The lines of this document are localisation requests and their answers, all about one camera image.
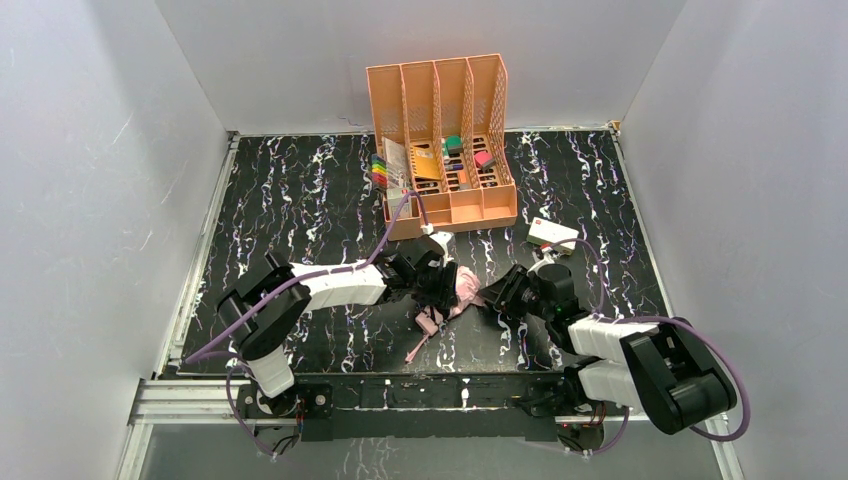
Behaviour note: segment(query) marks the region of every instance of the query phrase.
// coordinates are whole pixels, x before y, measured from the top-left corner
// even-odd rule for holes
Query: orange object
[[[383,137],[403,143],[410,159],[415,148],[438,151],[446,137],[459,135],[462,140],[464,168],[452,173],[459,173],[460,183],[471,188],[450,189],[443,162],[436,162],[439,193],[422,196],[435,229],[465,232],[515,224],[518,196],[504,156],[508,82],[501,56],[384,65],[369,67],[366,73],[378,153],[383,151]],[[495,187],[481,185],[473,158],[480,151],[494,158]],[[385,199],[383,209],[389,222]],[[422,224],[418,201],[413,199],[412,215],[397,219],[389,239],[417,237]]]

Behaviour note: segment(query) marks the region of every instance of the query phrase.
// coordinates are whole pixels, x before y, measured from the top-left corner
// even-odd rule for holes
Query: metal frame
[[[632,189],[632,183],[630,182],[630,177],[627,173],[624,154],[621,151],[621,145],[618,141],[618,131],[612,128],[611,124],[571,127],[525,127],[522,129],[507,129],[506,131],[516,132],[527,130],[610,131],[613,135],[616,155],[618,156],[625,181],[627,182],[628,188]],[[363,133],[366,132],[344,132],[341,134],[356,135]],[[223,204],[224,193],[226,192],[227,182],[235,162],[239,140],[243,137],[255,136],[258,137],[266,135],[240,135],[236,132],[230,139],[227,155],[221,167],[221,172],[210,203],[209,211],[207,212],[206,218],[203,222],[203,228],[195,250],[195,258],[192,262],[189,274],[187,275],[183,292],[180,297],[180,303],[171,321],[171,335],[166,341],[164,349],[161,352],[155,373],[162,372],[168,363],[172,361],[171,359],[178,359],[182,354],[182,349],[185,343],[185,335],[188,331],[189,320],[193,311],[195,301],[194,295],[203,276],[203,268],[206,264],[206,257],[212,244],[214,226],[217,223],[221,205]],[[631,202],[633,203],[633,208],[636,212],[636,218],[639,221],[639,227],[642,229],[642,236],[645,239],[645,246],[648,250],[651,265],[657,278],[660,293],[666,304],[669,315],[673,315],[671,301],[668,298],[659,268],[657,267],[651,243],[648,238],[648,234],[645,231],[642,214],[639,211],[638,204],[636,203],[636,199],[632,193]],[[230,388],[233,393],[233,398],[238,395],[238,388],[246,383],[247,380],[242,379],[233,380],[231,382]],[[554,421],[557,423],[576,423],[586,421],[587,417],[559,416],[555,417]],[[621,422],[622,419],[623,417],[620,416],[607,417],[607,420],[611,422]],[[644,422],[649,420],[645,415],[634,415],[630,417],[630,421]],[[119,480],[135,480],[140,478],[154,425],[234,424],[236,423],[236,420],[233,417],[232,411],[230,410],[227,402],[224,380],[143,380],[139,384],[138,393],[136,395],[128,423],[129,431],[127,441],[124,446],[121,463],[116,476]],[[251,423],[255,423],[257,425],[293,426],[294,420],[267,419],[251,421]],[[718,415],[707,420],[705,423],[707,431],[710,433],[719,435],[728,433],[728,417],[726,414]],[[733,444],[729,442],[710,443],[712,444],[722,478],[726,480],[743,479],[744,476],[742,468],[739,465]]]

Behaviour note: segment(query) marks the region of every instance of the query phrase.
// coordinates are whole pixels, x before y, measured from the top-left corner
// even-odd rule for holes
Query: black marble table
[[[378,192],[368,176],[373,136],[277,136],[241,139],[198,302],[186,336],[188,356],[225,326],[214,301],[251,261],[283,252],[289,261],[336,264],[367,257],[385,231]],[[608,131],[506,135],[518,186],[514,227],[456,235],[457,261],[484,285],[514,262],[530,266],[529,222],[539,216],[581,232],[606,265],[608,316],[665,314],[657,279]],[[589,254],[563,259],[585,308],[597,301]],[[470,307],[424,345],[411,300],[379,307],[337,307],[304,315],[286,341],[296,373],[498,373],[561,369],[570,357],[540,321],[511,322]],[[223,360],[183,367],[181,374],[221,375]]]

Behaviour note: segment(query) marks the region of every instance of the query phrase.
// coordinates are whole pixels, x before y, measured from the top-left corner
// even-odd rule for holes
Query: green object
[[[445,139],[445,148],[449,154],[462,153],[462,140],[456,135],[451,135]]]

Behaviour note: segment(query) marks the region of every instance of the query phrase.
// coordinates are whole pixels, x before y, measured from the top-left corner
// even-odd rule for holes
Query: yellow notebook
[[[431,180],[440,180],[442,175],[439,173],[439,161],[433,155],[433,149],[412,147],[412,176],[417,178],[427,178]]]

